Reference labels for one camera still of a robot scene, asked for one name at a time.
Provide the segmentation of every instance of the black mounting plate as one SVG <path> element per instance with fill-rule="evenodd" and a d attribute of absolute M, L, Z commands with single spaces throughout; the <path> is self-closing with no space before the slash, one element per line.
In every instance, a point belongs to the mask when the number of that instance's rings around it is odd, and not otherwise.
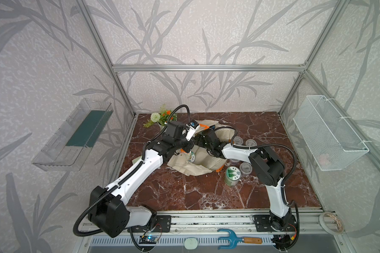
<path fill-rule="evenodd" d="M 162 227 L 163 233 L 170 232 L 171 221 L 172 221 L 172 216 L 170 216 L 170 215 L 157 215 L 156 216 L 156 223 L 160 224 L 160 226 Z M 134 233 L 145 232 L 145 230 L 143 230 L 141 226 L 133 226 L 133 227 L 131 227 L 131 229 L 132 229 L 132 232 L 134 232 Z M 154 231 L 160 232 L 160 227 L 157 225 L 156 228 L 154 229 Z"/>
<path fill-rule="evenodd" d="M 278 232 L 274 230 L 270 225 L 270 215 L 254 215 L 252 219 L 255 223 L 257 232 Z M 295 220 L 294 215 L 291 216 L 291 219 L 292 220 L 290 221 L 290 224 L 296 226 L 297 221 Z M 287 231 L 294 231 L 294 228 L 290 225 L 287 225 Z"/>

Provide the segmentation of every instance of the clear plastic shelf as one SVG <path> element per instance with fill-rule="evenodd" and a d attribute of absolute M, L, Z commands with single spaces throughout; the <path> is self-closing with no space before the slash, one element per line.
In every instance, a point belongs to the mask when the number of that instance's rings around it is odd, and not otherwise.
<path fill-rule="evenodd" d="M 82 99 L 32 164 L 45 171 L 79 171 L 112 113 L 110 102 Z"/>

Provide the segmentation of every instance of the marble floor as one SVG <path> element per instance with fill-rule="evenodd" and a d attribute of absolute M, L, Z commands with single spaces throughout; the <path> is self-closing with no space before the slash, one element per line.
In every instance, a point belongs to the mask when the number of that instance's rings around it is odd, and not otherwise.
<path fill-rule="evenodd" d="M 142 125 L 150 114 L 139 114 L 131 142 L 122 165 L 121 173 L 132 166 L 132 160 L 141 155 L 146 141 L 154 137 L 159 126 L 150 128 Z M 191 119 L 213 119 L 221 124 L 238 129 L 243 140 L 254 139 L 257 144 L 278 143 L 292 147 L 277 113 L 193 113 Z M 178 114 L 178 120 L 185 122 L 186 114 Z M 274 149 L 286 164 L 286 172 L 291 168 L 293 159 L 282 148 Z M 201 176 L 186 176 L 176 170 L 166 168 L 155 170 L 132 196 L 129 206 L 147 205 L 154 210 L 198 210 L 198 209 L 255 209 L 268 208 L 269 198 L 266 188 L 252 172 L 243 176 L 234 187 L 224 182 L 225 168 L 219 173 Z M 286 183 L 288 200 L 295 200 L 299 207 L 320 207 L 306 174 L 298 162 L 294 174 Z"/>

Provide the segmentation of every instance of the white flower ball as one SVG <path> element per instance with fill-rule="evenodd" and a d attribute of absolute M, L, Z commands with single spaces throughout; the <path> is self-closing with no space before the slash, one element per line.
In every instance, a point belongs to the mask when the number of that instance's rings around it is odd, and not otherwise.
<path fill-rule="evenodd" d="M 158 122 L 160 120 L 160 114 L 158 113 L 151 114 L 151 120 L 152 122 Z"/>

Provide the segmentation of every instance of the metal mesh basket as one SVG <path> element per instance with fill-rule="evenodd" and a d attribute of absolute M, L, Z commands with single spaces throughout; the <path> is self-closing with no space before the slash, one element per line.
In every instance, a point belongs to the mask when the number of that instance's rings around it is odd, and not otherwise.
<path fill-rule="evenodd" d="M 323 95 L 307 96 L 293 120 L 321 170 L 341 170 L 369 152 Z"/>

